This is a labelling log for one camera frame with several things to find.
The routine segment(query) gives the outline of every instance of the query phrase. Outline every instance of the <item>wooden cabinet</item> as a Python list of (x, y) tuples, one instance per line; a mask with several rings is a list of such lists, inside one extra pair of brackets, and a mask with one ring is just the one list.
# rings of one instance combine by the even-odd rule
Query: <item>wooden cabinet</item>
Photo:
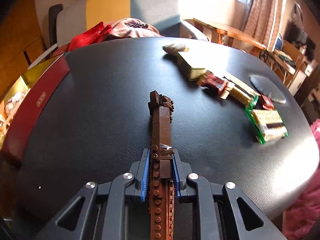
[(17, 0), (0, 26), (0, 100), (45, 51), (34, 0)]

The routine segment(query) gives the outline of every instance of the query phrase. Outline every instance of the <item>small box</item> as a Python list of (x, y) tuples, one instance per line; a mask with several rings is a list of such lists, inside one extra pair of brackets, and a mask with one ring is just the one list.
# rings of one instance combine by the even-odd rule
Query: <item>small box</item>
[(206, 62), (196, 52), (178, 52), (177, 63), (189, 80), (198, 80), (206, 71)]

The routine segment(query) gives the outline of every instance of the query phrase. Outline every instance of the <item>red snack wrapper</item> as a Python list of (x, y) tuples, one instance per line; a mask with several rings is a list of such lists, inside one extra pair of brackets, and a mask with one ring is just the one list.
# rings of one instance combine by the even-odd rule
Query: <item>red snack wrapper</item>
[(198, 86), (218, 89), (218, 95), (221, 94), (227, 81), (212, 74), (209, 70), (198, 80)]
[(273, 106), (273, 103), (271, 102), (270, 98), (268, 98), (265, 95), (260, 95), (259, 100), (262, 104), (262, 107), (266, 110), (274, 110), (275, 107)]

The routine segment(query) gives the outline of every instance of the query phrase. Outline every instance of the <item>silver screw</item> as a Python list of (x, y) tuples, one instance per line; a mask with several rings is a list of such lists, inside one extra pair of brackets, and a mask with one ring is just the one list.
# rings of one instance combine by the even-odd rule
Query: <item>silver screw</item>
[(198, 174), (196, 174), (196, 173), (190, 173), (189, 174), (189, 179), (198, 179), (199, 178), (199, 175)]
[(96, 184), (93, 181), (89, 181), (87, 184), (85, 184), (87, 188), (94, 188)]
[(127, 172), (127, 173), (123, 174), (123, 177), (124, 177), (125, 179), (132, 179), (133, 175), (132, 175), (132, 173)]
[(234, 189), (236, 187), (236, 184), (230, 181), (226, 183), (226, 187), (229, 189)]

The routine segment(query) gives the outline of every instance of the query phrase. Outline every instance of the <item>red bag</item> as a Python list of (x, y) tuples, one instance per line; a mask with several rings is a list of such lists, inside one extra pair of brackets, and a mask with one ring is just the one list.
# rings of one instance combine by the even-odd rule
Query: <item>red bag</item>
[(112, 27), (110, 24), (104, 27), (103, 22), (99, 22), (90, 30), (87, 30), (82, 34), (75, 36), (68, 46), (68, 51), (101, 42), (111, 31)]

